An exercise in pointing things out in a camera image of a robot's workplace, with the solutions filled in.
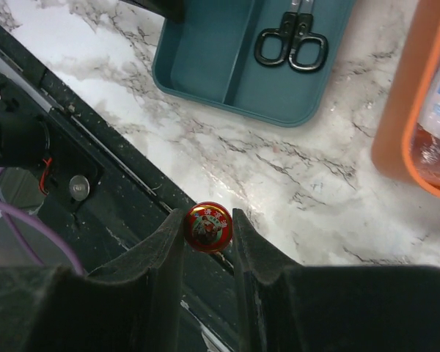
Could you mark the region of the orange medicine kit box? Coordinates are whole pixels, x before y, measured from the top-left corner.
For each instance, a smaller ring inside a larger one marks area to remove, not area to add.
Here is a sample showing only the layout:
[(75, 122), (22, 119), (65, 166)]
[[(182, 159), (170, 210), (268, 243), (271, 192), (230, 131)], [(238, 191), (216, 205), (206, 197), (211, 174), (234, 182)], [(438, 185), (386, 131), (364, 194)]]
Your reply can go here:
[(440, 1), (419, 1), (373, 141), (371, 159), (382, 175), (419, 186), (440, 199), (440, 186), (423, 180), (411, 157), (414, 129), (439, 60)]

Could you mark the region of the teal divided tray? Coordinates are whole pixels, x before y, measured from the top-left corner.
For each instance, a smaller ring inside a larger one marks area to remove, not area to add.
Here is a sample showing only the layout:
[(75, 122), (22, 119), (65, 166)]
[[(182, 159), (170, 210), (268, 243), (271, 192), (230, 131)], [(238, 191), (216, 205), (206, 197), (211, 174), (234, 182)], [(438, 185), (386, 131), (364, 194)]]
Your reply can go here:
[[(165, 21), (153, 62), (157, 87), (170, 95), (253, 119), (296, 127), (313, 118), (329, 82), (353, 1), (314, 1), (312, 31), (329, 42), (324, 66), (311, 73), (288, 61), (265, 67), (254, 58), (258, 34), (278, 28), (291, 1), (187, 1), (182, 23)], [(268, 38), (263, 55), (275, 58), (281, 42)], [(313, 63), (316, 43), (298, 61)]]

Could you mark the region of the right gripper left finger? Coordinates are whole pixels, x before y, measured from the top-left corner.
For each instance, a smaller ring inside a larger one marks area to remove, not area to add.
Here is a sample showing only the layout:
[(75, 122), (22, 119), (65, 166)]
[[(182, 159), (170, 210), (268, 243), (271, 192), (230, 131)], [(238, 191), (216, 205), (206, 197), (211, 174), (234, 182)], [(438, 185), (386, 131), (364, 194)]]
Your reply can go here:
[(175, 351), (183, 212), (87, 276), (0, 268), (0, 351)]

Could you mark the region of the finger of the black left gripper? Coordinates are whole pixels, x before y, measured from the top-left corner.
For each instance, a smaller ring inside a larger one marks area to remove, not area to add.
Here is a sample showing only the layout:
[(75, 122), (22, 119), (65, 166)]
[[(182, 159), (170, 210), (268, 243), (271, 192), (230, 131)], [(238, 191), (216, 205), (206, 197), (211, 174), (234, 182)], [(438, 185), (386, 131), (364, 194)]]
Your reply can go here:
[(181, 23), (185, 18), (184, 0), (122, 0), (127, 4), (148, 10), (163, 18)]

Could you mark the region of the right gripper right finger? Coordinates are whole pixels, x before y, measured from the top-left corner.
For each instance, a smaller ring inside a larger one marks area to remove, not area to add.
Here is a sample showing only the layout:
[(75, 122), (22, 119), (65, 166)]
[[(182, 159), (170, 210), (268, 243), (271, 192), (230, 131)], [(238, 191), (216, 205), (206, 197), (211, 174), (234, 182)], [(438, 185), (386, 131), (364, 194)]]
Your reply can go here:
[(232, 220), (241, 351), (440, 351), (440, 268), (304, 266)]

